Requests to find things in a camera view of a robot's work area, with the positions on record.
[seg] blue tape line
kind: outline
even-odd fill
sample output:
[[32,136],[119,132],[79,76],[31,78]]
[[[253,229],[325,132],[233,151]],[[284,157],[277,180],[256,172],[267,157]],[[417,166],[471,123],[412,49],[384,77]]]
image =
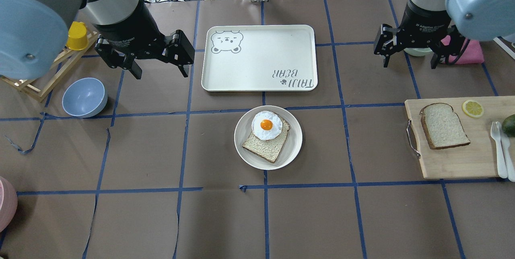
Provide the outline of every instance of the blue tape line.
[[356,218],[357,226],[359,229],[359,239],[361,241],[361,252],[363,253],[363,259],[367,259],[367,248],[365,244],[365,232],[363,231],[363,220],[361,217],[361,207],[359,206],[359,195],[357,193],[357,186],[354,187],[354,201],[356,204]]
[[418,90],[417,79],[415,79],[415,74],[413,73],[412,62],[410,61],[410,57],[408,57],[408,53],[404,52],[404,57],[406,58],[406,63],[408,63],[408,69],[410,70],[410,76],[412,77],[415,93],[417,94],[417,98],[420,99],[420,92]]
[[109,142],[111,141],[111,132],[109,131],[109,128],[106,128],[105,131],[107,131],[107,141],[105,142],[105,150],[103,151],[102,164],[100,167],[100,174],[98,175],[97,191],[100,190],[100,187],[102,185],[103,171],[105,169],[105,161],[107,160],[107,153],[109,152]]
[[93,222],[95,221],[96,207],[98,205],[98,194],[95,195],[95,206],[93,208],[93,215],[91,216],[90,233],[88,235],[88,241],[86,241],[86,247],[82,253],[82,259],[86,259],[88,256],[88,249],[90,248],[91,233],[93,232]]
[[174,193],[176,191],[202,191],[202,187],[133,188],[133,189],[87,189],[71,191],[18,191],[20,195],[98,195],[101,193]]
[[369,45],[374,44],[374,41],[358,41],[358,42],[345,42],[345,43],[333,43],[334,46],[346,46],[346,45]]
[[0,250],[2,249],[2,246],[4,246],[4,240],[5,240],[5,236],[7,235],[7,229],[9,228],[9,226],[7,226],[4,231],[2,232],[2,237],[0,238]]
[[261,2],[261,26],[265,25],[265,2]]
[[118,108],[118,102],[120,100],[120,93],[122,92],[122,84],[124,82],[125,70],[122,70],[120,74],[120,82],[118,83],[118,90],[116,91],[116,99],[114,100],[113,116],[111,118],[111,127],[114,126],[114,120],[116,119],[116,109]]
[[33,120],[41,120],[39,117],[26,117],[26,118],[0,118],[0,123],[4,121],[33,121]]
[[317,105],[317,106],[298,106],[298,107],[285,107],[287,110],[303,110],[303,109],[333,109],[340,108],[341,105]]
[[443,179],[443,182],[445,184],[497,183],[497,182],[506,182],[506,179],[501,179],[501,178],[455,179],[455,180]]
[[327,0],[323,0],[323,4],[325,6],[325,15],[327,16],[327,23],[329,25],[329,35],[331,36],[331,44],[334,45],[333,25],[331,24],[331,17],[329,15],[329,6],[327,5]]
[[190,114],[210,114],[210,113],[230,113],[230,112],[247,112],[250,108],[246,109],[221,109],[221,110],[198,110],[189,111]]
[[84,195],[84,194],[95,194],[97,193],[94,189],[87,190],[72,190],[72,191],[17,191],[18,196],[21,195]]
[[102,164],[100,167],[100,174],[98,175],[98,182],[97,182],[97,188],[96,188],[96,193],[95,193],[95,208],[93,208],[93,216],[91,218],[90,233],[88,235],[88,241],[86,242],[86,247],[84,248],[84,252],[82,253],[82,259],[86,259],[86,256],[88,255],[88,248],[90,246],[91,233],[93,231],[93,223],[95,221],[96,208],[97,208],[97,204],[98,204],[98,195],[99,195],[100,187],[102,185],[103,171],[105,168],[105,160],[107,159],[107,153],[109,151],[109,142],[111,141],[111,133],[109,132],[109,128],[106,128],[105,131],[107,131],[107,139],[105,142],[105,150],[103,152]]
[[408,185],[434,185],[439,181],[399,181],[399,182],[364,182],[357,183],[358,186],[408,186]]
[[33,144],[31,145],[31,148],[30,149],[27,149],[27,150],[22,150],[17,144],[15,144],[10,138],[8,138],[7,136],[4,136],[4,138],[7,138],[8,142],[15,148],[17,149],[17,151],[20,153],[20,154],[28,154],[30,153],[35,145],[37,144],[37,138],[39,138],[39,134],[41,133],[41,129],[43,128],[43,123],[45,122],[45,118],[46,118],[46,113],[42,112],[42,118],[40,120],[40,123],[39,123],[39,127],[37,128],[37,132],[35,134],[35,137],[34,137],[34,141],[33,141]]
[[[198,17],[200,12],[200,1],[197,1],[197,13],[195,14],[195,33],[193,38],[193,48],[197,46],[197,32],[198,32]],[[188,90],[188,104],[186,108],[186,126],[184,127],[184,141],[182,143],[182,159],[181,159],[181,175],[179,178],[179,193],[177,197],[177,237],[175,239],[175,249],[173,250],[173,259],[177,258],[177,245],[179,244],[179,221],[181,219],[181,205],[182,205],[182,191],[184,186],[184,169],[186,166],[186,149],[188,142],[188,129],[190,125],[190,113],[192,106],[192,92],[193,92],[193,76],[195,71],[195,63],[191,66],[190,71],[190,88]]]
[[459,255],[460,255],[461,259],[465,259],[465,253],[463,251],[463,246],[461,244],[461,240],[460,240],[459,234],[458,234],[458,227],[456,226],[456,221],[454,220],[454,214],[452,212],[451,200],[449,200],[449,194],[447,193],[447,188],[445,187],[444,180],[440,180],[440,182],[442,185],[443,196],[445,198],[445,204],[447,204],[447,211],[449,212],[449,218],[451,219],[451,224],[452,224],[452,229],[454,231],[454,237],[456,239],[456,244],[458,244]]
[[265,185],[239,185],[239,189],[242,189],[243,187],[245,189],[264,189]]
[[197,47],[198,17],[200,12],[200,1],[197,1],[197,12],[195,13],[195,31],[193,33],[193,49]]
[[318,183],[318,184],[276,184],[268,188],[313,188],[313,187],[353,187],[355,183]]
[[[388,0],[388,4],[390,4],[391,14],[393,16],[393,20],[395,21],[395,26],[399,27],[399,22],[397,21],[397,14],[395,13],[395,9],[393,8],[393,3],[391,0]],[[415,88],[415,93],[417,94],[417,98],[420,99],[420,92],[417,85],[417,79],[415,79],[415,74],[413,73],[412,63],[410,61],[410,57],[408,54],[404,52],[404,57],[406,58],[406,62],[408,63],[408,69],[410,70],[410,76],[412,77],[413,87]]]
[[52,91],[50,91],[50,93],[48,93],[48,96],[46,97],[45,108],[47,108],[48,105],[50,104],[50,99],[52,98],[52,93],[53,92],[54,91],[52,90]]
[[[329,5],[327,3],[327,0],[323,0],[323,2],[324,2],[324,6],[325,6],[325,14],[327,15],[327,21],[328,21],[328,24],[329,24],[329,33],[331,34],[331,43],[333,43],[332,49],[333,49],[334,69],[335,69],[335,72],[336,72],[336,81],[337,81],[337,84],[338,84],[338,94],[340,94],[340,103],[342,104],[341,107],[342,107],[342,116],[343,116],[343,120],[344,120],[345,140],[346,140],[346,144],[347,144],[347,154],[349,156],[349,169],[350,169],[350,172],[351,172],[352,182],[355,184],[356,183],[356,175],[354,173],[354,167],[352,165],[352,155],[351,155],[351,150],[350,150],[350,146],[349,146],[349,127],[347,125],[345,101],[344,101],[344,96],[343,96],[343,93],[342,93],[342,84],[341,84],[341,81],[340,81],[340,69],[338,67],[338,59],[336,57],[336,46],[335,46],[335,43],[334,43],[333,26],[332,26],[332,23],[331,23],[331,14],[329,13]],[[365,246],[365,235],[363,233],[363,223],[362,223],[362,219],[361,219],[361,209],[359,207],[359,197],[357,195],[357,186],[354,187],[354,193],[355,193],[355,197],[354,198],[355,198],[355,205],[356,205],[357,224],[358,224],[358,227],[359,227],[359,237],[360,237],[361,246],[362,246],[363,258],[366,259],[366,257],[367,257],[367,250],[366,250],[366,246]]]
[[148,113],[125,113],[125,114],[116,114],[116,117],[139,117],[139,116],[166,116],[166,115],[180,115],[186,114],[186,111],[177,111],[177,112],[148,112]]
[[190,188],[135,188],[135,189],[101,189],[99,193],[173,193],[176,191],[202,191],[201,187]]
[[399,22],[397,21],[397,15],[395,14],[395,9],[393,8],[393,3],[391,0],[388,0],[388,3],[390,4],[390,10],[393,15],[393,20],[395,21],[395,27],[399,27]]
[[102,119],[102,118],[112,118],[111,114],[108,115],[96,115],[87,118],[80,118],[75,116],[54,116],[52,114],[46,113],[46,120],[90,120],[90,119]]
[[493,85],[493,80],[492,80],[492,77],[490,76],[490,73],[488,72],[487,68],[486,68],[486,65],[483,63],[481,63],[481,66],[483,68],[483,71],[484,71],[484,74],[486,75],[486,78],[488,79],[488,83],[490,83],[490,87],[492,87],[492,91],[493,91],[493,94],[495,96],[499,96],[499,94],[497,93],[497,89],[495,89],[495,85]]
[[265,202],[265,258],[270,259],[270,236],[268,224],[268,172],[263,171],[264,202]]
[[357,108],[357,107],[395,107],[404,106],[404,103],[370,103],[370,104],[348,104],[345,108]]

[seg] bread slice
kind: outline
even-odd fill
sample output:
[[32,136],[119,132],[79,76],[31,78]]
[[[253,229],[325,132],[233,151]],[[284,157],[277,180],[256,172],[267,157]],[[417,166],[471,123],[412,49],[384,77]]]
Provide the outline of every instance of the bread slice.
[[458,114],[449,104],[427,105],[421,109],[420,115],[430,149],[445,149],[470,144]]
[[288,132],[290,129],[290,125],[287,121],[285,121],[281,116],[281,121],[283,123],[283,129],[281,133],[272,140],[260,140],[257,136],[255,136],[252,132],[250,132],[250,136],[243,142],[243,148],[251,151],[252,153],[259,155],[261,158],[268,160],[269,162],[276,162],[279,153],[281,153],[284,143],[288,138]]

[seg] white bowl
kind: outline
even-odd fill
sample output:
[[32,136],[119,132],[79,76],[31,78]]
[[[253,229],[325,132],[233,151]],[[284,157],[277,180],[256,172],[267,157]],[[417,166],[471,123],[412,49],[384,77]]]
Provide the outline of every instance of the white bowl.
[[426,55],[433,53],[431,48],[406,48],[404,50],[404,52],[410,54],[411,56],[415,56],[415,57],[426,56]]
[[[290,130],[284,143],[284,147],[274,163],[255,155],[241,146],[252,132],[252,119],[254,119],[254,116],[258,112],[265,110],[278,114],[290,124]],[[236,147],[236,151],[239,156],[250,166],[267,171],[280,169],[288,165],[299,154],[302,146],[302,129],[300,128],[300,124],[297,119],[286,109],[272,105],[264,105],[251,109],[238,121],[236,129],[234,130],[234,146]]]

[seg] table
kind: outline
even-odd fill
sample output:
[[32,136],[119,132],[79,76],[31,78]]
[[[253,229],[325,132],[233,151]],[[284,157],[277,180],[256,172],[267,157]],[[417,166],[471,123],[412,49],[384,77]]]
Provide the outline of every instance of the table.
[[[138,62],[143,77],[137,81],[88,52],[42,104],[0,85],[0,134],[24,150],[35,144],[21,155],[0,139],[0,175],[19,195],[0,256],[510,257],[515,185],[495,178],[423,179],[405,135],[403,103],[515,95],[515,63],[492,41],[482,43],[482,65],[431,70],[430,57],[398,53],[383,68],[372,54],[377,27],[398,24],[405,3],[151,4],[162,33],[182,29],[193,41],[191,78],[148,60]],[[272,24],[315,30],[315,90],[201,88],[209,28]],[[61,97],[84,76],[105,83],[108,105],[92,119],[67,117]],[[305,136],[298,158],[268,172],[248,166],[233,145],[239,118],[265,104],[288,109]]]

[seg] pink cloth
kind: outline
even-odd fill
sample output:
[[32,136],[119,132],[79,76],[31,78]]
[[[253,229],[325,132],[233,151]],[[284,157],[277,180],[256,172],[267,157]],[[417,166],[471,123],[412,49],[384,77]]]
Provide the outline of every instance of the pink cloth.
[[[448,45],[450,39],[451,37],[447,36],[442,40],[442,43]],[[456,59],[456,56],[449,56],[449,62],[454,61],[454,59]],[[456,64],[481,64],[483,62],[484,56],[479,41],[470,40],[469,46]]]

